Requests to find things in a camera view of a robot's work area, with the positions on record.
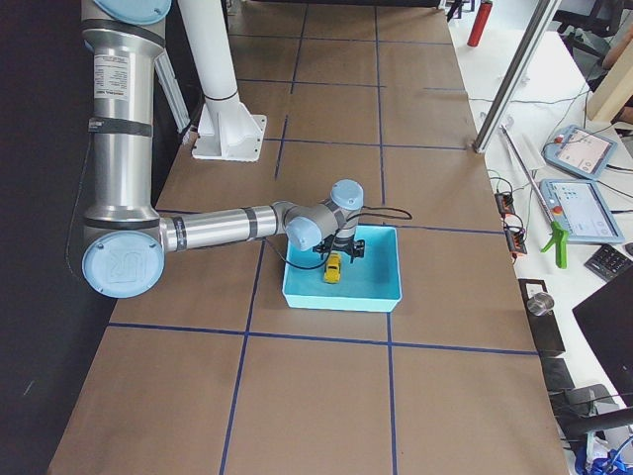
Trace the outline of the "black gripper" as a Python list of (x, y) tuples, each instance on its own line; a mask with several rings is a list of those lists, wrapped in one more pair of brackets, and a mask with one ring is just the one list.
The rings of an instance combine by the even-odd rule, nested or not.
[(350, 255), (350, 262), (356, 258), (363, 258), (365, 252), (365, 240), (356, 240), (353, 237), (327, 237), (315, 246), (321, 262), (327, 261), (331, 251), (339, 251)]

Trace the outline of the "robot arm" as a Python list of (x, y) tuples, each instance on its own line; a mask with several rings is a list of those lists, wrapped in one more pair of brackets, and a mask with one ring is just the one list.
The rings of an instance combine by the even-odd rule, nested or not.
[[(165, 50), (167, 1), (85, 1), (82, 36), (94, 55), (95, 201), (84, 218), (82, 271), (99, 293), (129, 298), (160, 278), (169, 252), (284, 235), (299, 250), (362, 257), (356, 238), (364, 192), (336, 182), (310, 206), (281, 201), (189, 216), (161, 217), (151, 204), (154, 67)], [(179, 9), (201, 81), (199, 145), (204, 159), (254, 161), (266, 120), (241, 102), (224, 12), (217, 1)]]

